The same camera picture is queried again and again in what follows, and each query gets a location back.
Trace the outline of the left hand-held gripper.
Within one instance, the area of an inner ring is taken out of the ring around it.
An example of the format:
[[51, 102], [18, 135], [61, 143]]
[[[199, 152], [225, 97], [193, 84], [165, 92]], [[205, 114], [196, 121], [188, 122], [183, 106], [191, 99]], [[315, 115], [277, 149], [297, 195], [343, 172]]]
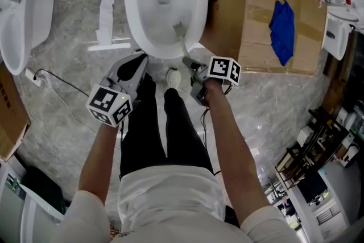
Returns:
[[117, 127], [133, 111], [147, 65], [148, 56], [144, 53], [127, 56], [93, 86], [86, 108], [95, 120]]

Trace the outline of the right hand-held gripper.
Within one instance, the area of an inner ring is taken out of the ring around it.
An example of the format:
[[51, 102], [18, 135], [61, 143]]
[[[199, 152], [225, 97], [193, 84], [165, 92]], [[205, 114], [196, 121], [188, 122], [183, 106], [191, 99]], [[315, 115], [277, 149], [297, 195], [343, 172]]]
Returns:
[[212, 56], [209, 65], [189, 58], [189, 73], [191, 74], [191, 96], [199, 104], [204, 103], [206, 95], [205, 82], [217, 79], [221, 84], [238, 86], [241, 66], [230, 57]]

